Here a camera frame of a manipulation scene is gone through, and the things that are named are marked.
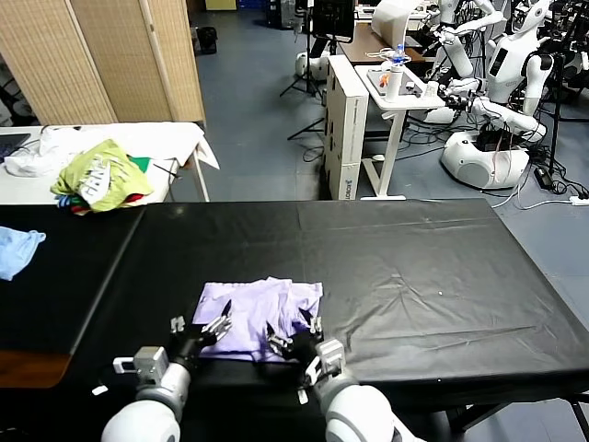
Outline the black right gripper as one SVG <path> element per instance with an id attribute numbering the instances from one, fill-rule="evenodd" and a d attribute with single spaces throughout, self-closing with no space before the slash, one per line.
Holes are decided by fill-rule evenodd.
<path id="1" fill-rule="evenodd" d="M 266 323 L 266 338 L 271 350 L 277 355 L 284 355 L 287 361 L 297 361 L 302 366 L 309 366 L 317 356 L 316 346 L 322 342 L 322 319 L 309 310 L 300 308 L 309 331 L 301 331 L 290 337 L 279 336 L 272 325 Z"/>

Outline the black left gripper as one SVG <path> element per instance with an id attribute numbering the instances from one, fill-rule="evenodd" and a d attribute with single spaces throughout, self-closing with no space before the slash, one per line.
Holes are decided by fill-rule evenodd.
<path id="1" fill-rule="evenodd" d="M 232 326 L 232 300 L 228 300 L 222 313 L 197 331 L 184 331 L 185 320 L 177 316 L 170 320 L 172 333 L 167 346 L 168 360 L 184 368 L 195 368 L 202 350 L 213 346 L 227 335 Z"/>

